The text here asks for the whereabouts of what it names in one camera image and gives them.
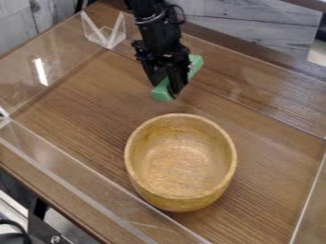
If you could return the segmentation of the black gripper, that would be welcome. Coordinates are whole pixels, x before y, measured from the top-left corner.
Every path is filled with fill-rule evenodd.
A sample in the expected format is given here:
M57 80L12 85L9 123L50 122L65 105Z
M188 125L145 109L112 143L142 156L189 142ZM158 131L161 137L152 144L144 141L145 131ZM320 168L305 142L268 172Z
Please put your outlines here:
M179 26L183 23L183 20L172 18L136 18L141 40L130 44L150 84L156 86L168 76L168 93L172 98L177 97L188 84L189 50L180 44Z

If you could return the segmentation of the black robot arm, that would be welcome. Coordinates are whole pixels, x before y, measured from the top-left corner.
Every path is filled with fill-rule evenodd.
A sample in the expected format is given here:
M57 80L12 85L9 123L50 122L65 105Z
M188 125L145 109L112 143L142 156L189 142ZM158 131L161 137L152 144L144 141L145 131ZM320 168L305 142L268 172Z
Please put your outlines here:
M133 15L141 38L130 42L136 60L141 63L150 84L172 98L188 84L189 49L181 44L176 10L181 7L165 0L124 0Z

